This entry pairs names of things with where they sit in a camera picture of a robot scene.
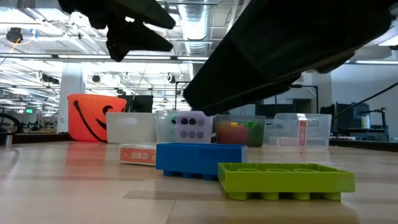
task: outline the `blue lego brick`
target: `blue lego brick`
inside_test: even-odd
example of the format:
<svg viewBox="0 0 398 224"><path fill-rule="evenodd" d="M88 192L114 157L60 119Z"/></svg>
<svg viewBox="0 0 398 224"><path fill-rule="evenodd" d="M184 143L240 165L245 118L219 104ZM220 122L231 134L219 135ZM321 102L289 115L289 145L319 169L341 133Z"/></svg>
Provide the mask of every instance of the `blue lego brick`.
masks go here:
<svg viewBox="0 0 398 224"><path fill-rule="evenodd" d="M242 145L163 143L156 145L156 169L165 176L217 180L219 162L246 162L247 154Z"/></svg>

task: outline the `wooden table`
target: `wooden table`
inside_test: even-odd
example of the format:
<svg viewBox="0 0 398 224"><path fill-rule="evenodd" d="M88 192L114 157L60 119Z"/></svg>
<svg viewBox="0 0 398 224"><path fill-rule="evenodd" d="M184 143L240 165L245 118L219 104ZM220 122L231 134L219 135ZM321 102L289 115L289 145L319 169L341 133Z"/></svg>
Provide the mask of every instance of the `wooden table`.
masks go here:
<svg viewBox="0 0 398 224"><path fill-rule="evenodd" d="M253 162L319 162L356 174L342 201L228 199L216 181L119 164L118 145L48 142L0 148L0 220L58 223L398 223L398 154L331 147L249 149Z"/></svg>

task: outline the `clear plastic bin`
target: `clear plastic bin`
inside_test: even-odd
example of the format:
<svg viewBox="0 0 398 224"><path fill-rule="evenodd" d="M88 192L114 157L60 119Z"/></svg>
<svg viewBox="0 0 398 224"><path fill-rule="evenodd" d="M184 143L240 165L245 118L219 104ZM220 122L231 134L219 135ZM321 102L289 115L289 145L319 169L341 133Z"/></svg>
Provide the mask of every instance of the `clear plastic bin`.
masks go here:
<svg viewBox="0 0 398 224"><path fill-rule="evenodd" d="M330 114L279 113L266 125L264 143L282 147L329 147Z"/></svg>
<svg viewBox="0 0 398 224"><path fill-rule="evenodd" d="M262 146L265 116L216 115L218 144Z"/></svg>
<svg viewBox="0 0 398 224"><path fill-rule="evenodd" d="M156 111L158 142L210 143L213 117L201 111Z"/></svg>

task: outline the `ceiling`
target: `ceiling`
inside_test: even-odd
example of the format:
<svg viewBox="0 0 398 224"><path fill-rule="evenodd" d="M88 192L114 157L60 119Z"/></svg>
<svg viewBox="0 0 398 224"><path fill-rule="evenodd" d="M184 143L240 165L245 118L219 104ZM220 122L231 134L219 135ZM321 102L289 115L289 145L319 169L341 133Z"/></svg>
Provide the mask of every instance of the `ceiling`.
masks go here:
<svg viewBox="0 0 398 224"><path fill-rule="evenodd" d="M56 0L24 0L27 2L25 5L29 7L18 7L19 1L0 2L0 54L108 55L107 30L91 28L86 16L79 12L74 12L72 15L65 14L60 10ZM206 16L206 20L187 25L183 12L184 5L181 3L189 1L194 6L201 7L200 10L204 12L202 15ZM129 55L208 57L246 7L248 0L169 0L167 2L169 2L169 13L177 23L175 28L166 30L147 26L173 43L173 51L140 51L130 52ZM11 27L22 29L23 41L20 45L15 45L6 39ZM395 36L398 31L393 30L392 33ZM360 49L355 59L382 59L391 55L388 47L375 44L380 43ZM204 46L205 50L193 53L192 46L197 47L197 45ZM43 108L42 105L50 103L51 105L47 105L44 109L50 108L48 110L56 112L60 85L44 83L40 81L40 77L45 74L61 82L63 63L69 61L71 60L67 58L46 60L0 57L0 98L2 98L0 105L5 108L39 105L39 108ZM127 60L116 63L99 58L76 59L74 62L82 62L84 73L87 75L88 93L117 95L114 87L123 89L127 93L152 93L156 101L154 108L159 109L174 107L175 85L167 81L168 76L173 76L176 81L190 81L195 69L200 68L204 61L191 63L192 60L176 62ZM93 82L93 75L101 76L102 82ZM183 88L183 84L179 84L178 88ZM188 109L188 105L181 102L182 100L179 96L177 108Z"/></svg>

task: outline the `desk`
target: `desk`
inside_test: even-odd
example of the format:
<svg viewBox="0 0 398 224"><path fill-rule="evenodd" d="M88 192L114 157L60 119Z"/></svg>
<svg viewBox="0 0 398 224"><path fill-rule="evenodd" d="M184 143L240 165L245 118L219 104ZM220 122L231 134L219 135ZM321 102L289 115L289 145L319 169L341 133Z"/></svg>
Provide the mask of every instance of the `desk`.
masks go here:
<svg viewBox="0 0 398 224"><path fill-rule="evenodd" d="M118 145L47 142L0 148L1 223L398 223L398 154L331 147L250 148L253 162L321 162L353 171L342 202L234 201L218 182L119 164Z"/></svg>

